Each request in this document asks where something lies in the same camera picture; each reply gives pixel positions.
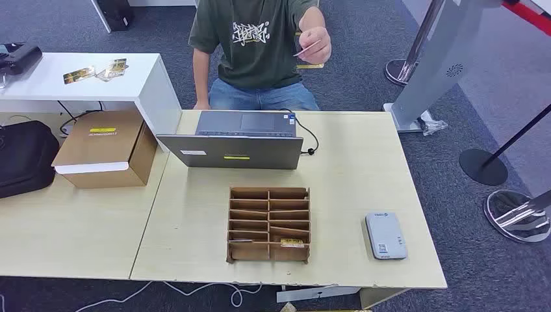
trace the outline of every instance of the hand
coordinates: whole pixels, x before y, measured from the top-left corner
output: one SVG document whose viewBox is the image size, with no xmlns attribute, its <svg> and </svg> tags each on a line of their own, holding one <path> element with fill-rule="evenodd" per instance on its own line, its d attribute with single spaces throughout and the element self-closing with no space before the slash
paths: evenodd
<svg viewBox="0 0 551 312">
<path fill-rule="evenodd" d="M 207 111 L 211 109 L 211 106 L 209 106 L 209 101 L 197 101 L 197 104 L 193 107 L 193 109 L 202 109 L 204 111 Z"/>
<path fill-rule="evenodd" d="M 323 64 L 331 56 L 331 37 L 325 27 L 314 27 L 303 32 L 298 38 L 298 43 L 305 49 L 316 41 L 321 40 L 308 51 L 298 56 L 299 59 L 310 64 Z"/>
</svg>

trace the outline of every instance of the desk leg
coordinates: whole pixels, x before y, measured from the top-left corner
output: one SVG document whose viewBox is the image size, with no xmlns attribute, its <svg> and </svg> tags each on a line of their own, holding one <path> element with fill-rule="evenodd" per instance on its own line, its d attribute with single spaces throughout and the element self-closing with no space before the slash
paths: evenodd
<svg viewBox="0 0 551 312">
<path fill-rule="evenodd" d="M 376 306 L 381 302 L 405 293 L 409 289 L 406 288 L 362 288 L 360 289 L 360 301 L 362 309 L 368 309 Z"/>
<path fill-rule="evenodd" d="M 134 101 L 140 114 L 154 135 L 176 133 L 182 107 L 176 97 L 170 78 L 159 57 L 142 88 L 142 93 Z M 163 151 L 168 149 L 159 142 Z"/>
</svg>

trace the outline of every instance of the gold card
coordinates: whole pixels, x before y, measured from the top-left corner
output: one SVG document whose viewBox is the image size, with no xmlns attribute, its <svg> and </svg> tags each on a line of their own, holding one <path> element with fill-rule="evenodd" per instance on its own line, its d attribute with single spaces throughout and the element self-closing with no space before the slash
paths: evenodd
<svg viewBox="0 0 551 312">
<path fill-rule="evenodd" d="M 102 70 L 99 73 L 97 73 L 96 78 L 104 82 L 109 82 L 112 79 L 110 77 L 107 77 L 107 70 Z"/>
<path fill-rule="evenodd" d="M 105 70 L 105 77 L 113 78 L 124 75 L 126 69 L 126 58 L 119 58 L 117 60 L 112 60 L 107 69 Z"/>
<path fill-rule="evenodd" d="M 96 74 L 96 69 L 93 66 L 89 66 L 80 70 L 75 70 L 70 73 L 63 75 L 63 82 L 65 85 L 70 83 L 76 83 L 77 81 L 90 78 Z"/>
</svg>

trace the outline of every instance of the white power bank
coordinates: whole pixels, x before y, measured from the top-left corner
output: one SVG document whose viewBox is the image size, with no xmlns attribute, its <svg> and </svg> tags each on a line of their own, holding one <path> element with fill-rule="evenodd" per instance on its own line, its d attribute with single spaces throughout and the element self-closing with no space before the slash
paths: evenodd
<svg viewBox="0 0 551 312">
<path fill-rule="evenodd" d="M 404 259 L 407 257 L 404 237 L 394 213 L 370 213 L 365 223 L 373 255 L 377 259 Z"/>
</svg>

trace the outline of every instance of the laptop sticker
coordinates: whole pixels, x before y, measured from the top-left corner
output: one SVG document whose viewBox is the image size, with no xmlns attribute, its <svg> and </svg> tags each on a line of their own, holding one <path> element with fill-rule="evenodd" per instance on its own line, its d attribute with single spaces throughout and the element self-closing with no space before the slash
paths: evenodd
<svg viewBox="0 0 551 312">
<path fill-rule="evenodd" d="M 240 161 L 248 161 L 251 157 L 248 156 L 224 156 L 224 159 L 236 159 Z"/>
<path fill-rule="evenodd" d="M 180 151 L 184 155 L 206 155 L 205 151 Z"/>
</svg>

